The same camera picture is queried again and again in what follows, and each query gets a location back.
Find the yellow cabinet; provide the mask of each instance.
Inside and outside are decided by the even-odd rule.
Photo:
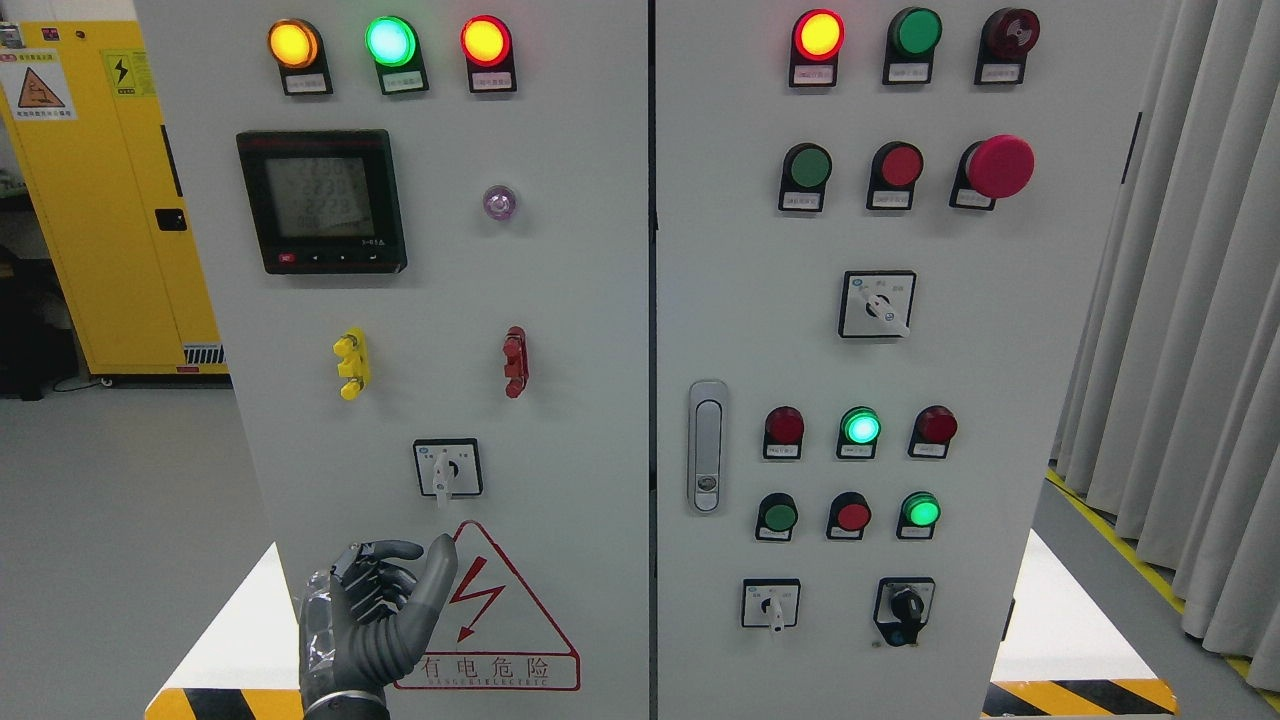
[[[90,372],[227,373],[138,24],[22,33],[5,126]]]

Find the green indicator light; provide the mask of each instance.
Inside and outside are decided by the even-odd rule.
[[[869,445],[879,437],[879,418],[870,407],[854,407],[845,414],[842,425],[849,442]]]
[[[924,55],[942,38],[942,18],[933,10],[904,10],[893,20],[893,44],[904,55]]]
[[[805,147],[791,160],[791,179],[800,187],[818,187],[831,177],[831,158],[817,147]]]
[[[796,525],[795,507],[774,505],[764,511],[764,527],[774,533],[785,533]]]
[[[928,528],[937,523],[938,516],[942,515],[938,500],[927,492],[918,492],[908,497],[906,502],[902,503],[902,510],[906,512],[906,519],[918,528]]]
[[[365,31],[365,47],[379,65],[398,68],[408,63],[417,51],[417,36],[413,28],[399,18],[385,15],[369,23]]]

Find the black and yellow hazard stripe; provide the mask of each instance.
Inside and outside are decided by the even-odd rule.
[[[1066,482],[1061,478],[1061,475],[1055,473],[1052,468],[1044,470],[1044,479],[1053,483],[1053,486],[1062,492],[1062,496],[1066,497],[1068,502],[1070,502],[1071,506],[1075,507],[1091,525],[1093,525],[1093,529],[1098,530],[1098,534],[1101,534],[1103,539],[1111,544],[1111,547],[1116,548],[1116,552],[1119,552],[1120,556],[1129,562],[1129,565],[1133,565],[1133,568],[1138,570],[1138,574],[1142,575],[1147,583],[1149,583],[1151,587],[1160,593],[1160,597],[1165,598],[1165,601],[1169,602],[1169,605],[1172,606],[1172,609],[1179,614],[1185,612],[1187,603],[1183,602],[1183,598],[1174,594],[1172,585],[1170,585],[1155,568],[1143,562],[1142,559],[1138,557],[1138,552],[1134,551],[1133,546],[1116,534],[1115,528],[1111,527],[1111,523],[1108,523],[1106,518],[1098,515],[1097,511],[1085,505],[1084,500],[1075,495],[1075,491],[1066,487]],[[1242,678],[1249,676],[1249,660],[1247,657],[1222,656],[1222,660],[1225,660],[1226,664],[1230,665],[1231,669],[1235,670]],[[1261,688],[1254,689],[1260,696],[1262,696],[1262,700],[1265,700],[1267,705],[1270,705],[1276,712],[1280,712],[1280,693],[1263,691]]]
[[[1176,715],[1164,680],[1009,680],[991,683],[984,717]]]
[[[165,688],[146,720],[302,720],[298,691]]]

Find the floor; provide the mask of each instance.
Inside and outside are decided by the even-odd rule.
[[[229,389],[0,400],[5,717],[134,720],[268,546]],[[1276,714],[1044,484],[1036,529],[1187,720]]]

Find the warning label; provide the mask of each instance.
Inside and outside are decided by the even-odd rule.
[[[460,579],[403,691],[577,691],[581,660],[489,532],[453,534]]]
[[[116,97],[156,96],[146,50],[102,50],[102,67]]]
[[[76,119],[56,50],[0,49],[0,87],[15,120]]]

